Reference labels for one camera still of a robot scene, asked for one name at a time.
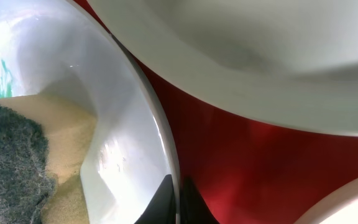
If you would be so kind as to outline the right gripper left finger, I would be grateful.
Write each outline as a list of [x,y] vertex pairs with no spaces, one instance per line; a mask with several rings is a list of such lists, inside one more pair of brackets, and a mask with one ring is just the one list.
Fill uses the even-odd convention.
[[176,203],[173,180],[166,175],[144,213],[135,224],[176,224]]

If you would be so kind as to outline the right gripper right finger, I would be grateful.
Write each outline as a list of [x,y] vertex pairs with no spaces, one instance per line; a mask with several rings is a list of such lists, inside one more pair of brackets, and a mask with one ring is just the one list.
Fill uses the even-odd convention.
[[183,180],[180,206],[181,224],[219,224],[189,177]]

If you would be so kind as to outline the yellow green sponge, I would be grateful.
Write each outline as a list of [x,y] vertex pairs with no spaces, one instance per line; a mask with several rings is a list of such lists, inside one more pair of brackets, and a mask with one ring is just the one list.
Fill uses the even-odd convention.
[[0,224],[82,224],[96,118],[56,96],[0,98]]

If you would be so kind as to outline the mint green plate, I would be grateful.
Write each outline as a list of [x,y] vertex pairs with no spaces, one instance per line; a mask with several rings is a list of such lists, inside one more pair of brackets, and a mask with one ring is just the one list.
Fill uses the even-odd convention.
[[213,106],[358,136],[358,0],[92,0],[130,53]]

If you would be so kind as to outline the light blue plate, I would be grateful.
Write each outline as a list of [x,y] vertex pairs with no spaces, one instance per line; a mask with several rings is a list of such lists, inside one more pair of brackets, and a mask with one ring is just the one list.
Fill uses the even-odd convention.
[[80,177],[91,223],[135,223],[180,169],[163,108],[128,51],[73,1],[0,0],[0,98],[48,93],[93,113]]

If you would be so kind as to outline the red plastic tray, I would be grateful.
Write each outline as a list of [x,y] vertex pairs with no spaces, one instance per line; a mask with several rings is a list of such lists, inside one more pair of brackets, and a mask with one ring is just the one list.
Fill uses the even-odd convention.
[[[110,31],[90,1],[80,5]],[[228,112],[137,60],[167,114],[181,173],[193,179],[218,222],[294,223],[358,178],[358,136],[293,129]]]

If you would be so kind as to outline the white plate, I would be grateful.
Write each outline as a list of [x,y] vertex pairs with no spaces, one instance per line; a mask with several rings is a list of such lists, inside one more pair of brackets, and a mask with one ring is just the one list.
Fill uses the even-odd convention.
[[295,224],[358,224],[358,178],[330,193]]

